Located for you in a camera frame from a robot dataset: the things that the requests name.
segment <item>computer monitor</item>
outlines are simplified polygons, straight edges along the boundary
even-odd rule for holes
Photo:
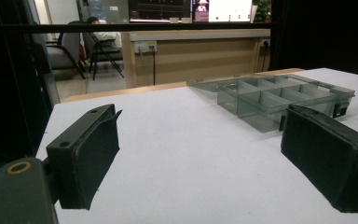
[[[252,0],[192,0],[193,22],[251,21]]]
[[[131,22],[169,22],[171,17],[188,17],[189,3],[186,0],[130,0]]]

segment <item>desk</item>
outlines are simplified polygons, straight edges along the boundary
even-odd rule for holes
[[[356,90],[340,122],[358,131],[358,76],[295,74]],[[88,110],[115,104],[118,152],[91,209],[60,223],[358,223],[341,214],[281,153],[282,133],[260,133],[217,105],[215,93],[180,87],[55,105],[37,158]]]

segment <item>black chair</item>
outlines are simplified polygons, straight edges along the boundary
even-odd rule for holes
[[[98,40],[94,33],[83,33],[83,41],[89,58],[89,72],[93,68],[93,80],[97,72],[97,62],[110,62],[124,77],[116,63],[116,61],[123,61],[123,54],[121,48],[113,46],[114,39]]]
[[[61,44],[47,45],[52,70],[73,69],[84,77],[78,64],[80,56],[80,33],[63,33]]]

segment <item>clear plastic organizer box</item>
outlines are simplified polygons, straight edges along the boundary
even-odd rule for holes
[[[217,83],[217,103],[260,132],[280,129],[287,106],[303,105],[333,118],[346,114],[354,91],[297,75]]]

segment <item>person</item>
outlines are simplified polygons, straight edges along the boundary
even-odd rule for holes
[[[100,20],[96,17],[89,17],[86,21],[88,24],[98,25],[101,24]],[[121,48],[121,34],[120,32],[94,32],[98,40],[114,39],[115,46]]]
[[[206,5],[208,5],[206,0],[199,0],[199,6],[197,7],[196,11],[208,11]]]

